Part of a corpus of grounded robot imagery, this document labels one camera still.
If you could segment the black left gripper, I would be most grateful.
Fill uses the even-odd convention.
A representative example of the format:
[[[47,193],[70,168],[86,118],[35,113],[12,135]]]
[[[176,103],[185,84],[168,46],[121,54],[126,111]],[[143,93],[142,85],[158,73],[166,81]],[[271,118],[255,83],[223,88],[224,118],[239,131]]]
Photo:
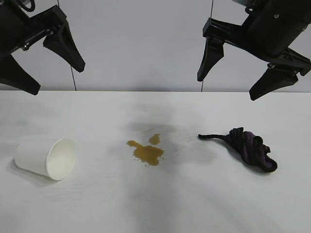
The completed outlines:
[[[0,83],[32,95],[41,85],[13,58],[18,49],[27,50],[45,37],[43,46],[67,61],[76,71],[83,72],[85,61],[81,57],[70,32],[67,16],[58,5],[29,17],[34,0],[2,0],[0,2]]]

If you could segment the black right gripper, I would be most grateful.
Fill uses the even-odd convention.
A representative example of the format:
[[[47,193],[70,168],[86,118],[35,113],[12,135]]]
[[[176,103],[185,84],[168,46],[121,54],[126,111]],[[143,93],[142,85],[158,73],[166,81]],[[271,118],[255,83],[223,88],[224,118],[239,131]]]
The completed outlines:
[[[260,97],[298,82],[311,69],[310,59],[290,49],[290,44],[311,23],[309,0],[244,0],[248,17],[242,25],[211,17],[203,27],[205,50],[197,72],[202,82],[213,66],[224,57],[224,43],[240,48],[280,69],[267,69],[249,90],[250,99]]]

